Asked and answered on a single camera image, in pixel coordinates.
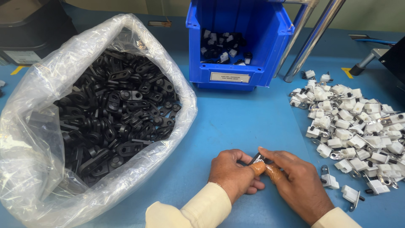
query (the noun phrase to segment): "yellow tape marking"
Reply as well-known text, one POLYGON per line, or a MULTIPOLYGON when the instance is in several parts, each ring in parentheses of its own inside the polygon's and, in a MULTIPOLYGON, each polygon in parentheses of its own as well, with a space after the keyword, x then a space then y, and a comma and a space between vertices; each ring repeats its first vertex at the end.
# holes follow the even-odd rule
POLYGON ((351 68, 342 68, 342 70, 346 73, 346 75, 349 78, 353 79, 353 76, 349 73, 349 70, 351 70, 351 68))
POLYGON ((18 66, 17 69, 15 69, 13 72, 11 72, 10 75, 15 75, 15 74, 17 74, 23 67, 25 67, 25 66, 18 66))

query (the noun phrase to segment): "plastic bag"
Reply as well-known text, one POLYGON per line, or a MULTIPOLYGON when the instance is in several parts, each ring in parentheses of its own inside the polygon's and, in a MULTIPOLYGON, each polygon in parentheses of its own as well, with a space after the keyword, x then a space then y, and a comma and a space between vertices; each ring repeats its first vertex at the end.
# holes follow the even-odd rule
POLYGON ((27 227, 74 227, 109 210, 147 180, 173 152, 197 115, 196 96, 162 45, 132 14, 72 37, 34 64, 0 120, 0 199, 27 227), (72 84, 107 48, 144 55, 173 83, 182 109, 167 140, 155 142, 88 188, 64 168, 58 108, 72 84))

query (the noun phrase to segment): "white label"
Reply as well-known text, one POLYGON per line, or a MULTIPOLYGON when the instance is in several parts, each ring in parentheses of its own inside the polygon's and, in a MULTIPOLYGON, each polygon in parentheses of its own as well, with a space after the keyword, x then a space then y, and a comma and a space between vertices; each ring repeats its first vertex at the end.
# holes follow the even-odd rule
POLYGON ((34 64, 41 61, 41 58, 35 54, 33 51, 26 52, 15 52, 15 51, 4 51, 10 58, 12 58, 16 63, 21 64, 34 64))
POLYGON ((246 82, 249 83, 250 76, 248 74, 238 73, 216 73, 211 72, 212 81, 227 81, 227 82, 246 82))

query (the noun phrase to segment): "blue table surface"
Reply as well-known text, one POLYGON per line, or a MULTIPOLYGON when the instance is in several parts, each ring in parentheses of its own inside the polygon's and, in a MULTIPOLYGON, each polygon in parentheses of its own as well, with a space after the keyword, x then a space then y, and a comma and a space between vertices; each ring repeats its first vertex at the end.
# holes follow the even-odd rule
MULTIPOLYGON (((72 17, 78 32, 105 21, 119 12, 88 11, 71 5, 64 5, 72 17)), ((147 24, 149 20, 165 20, 161 16, 137 15, 147 24)), ((166 48, 176 61, 184 76, 189 78, 188 69, 188 30, 185 17, 169 17, 171 28, 149 27, 151 33, 166 48)), ((280 73, 286 73, 299 48, 310 33, 305 28, 288 56, 280 73)), ((372 48, 386 48, 374 43, 352 41, 347 34, 361 33, 371 37, 399 41, 405 34, 398 32, 348 31, 328 29, 322 36, 303 69, 314 70, 317 77, 330 72, 333 84, 343 84, 351 88, 361 88, 365 97, 377 98, 389 104, 394 110, 405 110, 404 92, 397 88, 401 83, 381 63, 373 60, 360 75, 350 79, 343 71, 363 59, 372 48)), ((2 110, 6 100, 27 67, 15 75, 10 75, 17 66, 0 67, 0 80, 7 84, 1 88, 4 96, 0 99, 2 110)), ((311 124, 308 111, 289 105, 288 93, 302 88, 306 81, 297 75, 292 83, 285 83, 282 77, 272 80, 269 88, 256 88, 253 92, 197 89, 198 115, 183 141, 157 172, 136 192, 102 216, 78 227, 144 227, 146 208, 156 201, 181 208, 206 183, 212 158, 225 149, 239 148, 254 156, 257 147, 271 150, 286 150, 311 162, 320 170, 324 164, 336 177, 340 186, 348 185, 362 191, 366 199, 359 202, 357 209, 348 212, 349 202, 342 197, 339 189, 326 188, 335 206, 341 207, 363 227, 393 227, 403 225, 405 209, 404 182, 399 189, 379 196, 363 193, 367 185, 363 180, 356 181, 337 170, 334 160, 324 159, 316 152, 316 145, 305 137, 306 128, 311 124)), ((264 190, 254 195, 243 195, 232 207, 232 212, 222 224, 225 227, 307 227, 308 225, 289 208, 280 197, 269 178, 263 177, 264 190)), ((0 206, 2 227, 24 227, 4 207, 0 206)))

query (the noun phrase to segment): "forearm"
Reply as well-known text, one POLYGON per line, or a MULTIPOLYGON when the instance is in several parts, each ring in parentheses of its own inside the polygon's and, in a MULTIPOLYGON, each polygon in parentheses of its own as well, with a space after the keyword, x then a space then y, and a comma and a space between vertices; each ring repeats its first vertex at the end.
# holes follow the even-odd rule
POLYGON ((146 210, 146 228, 214 228, 229 215, 231 203, 226 192, 208 183, 180 210, 155 202, 146 210))
POLYGON ((311 228, 361 228, 361 226, 342 209, 336 207, 322 216, 311 228))

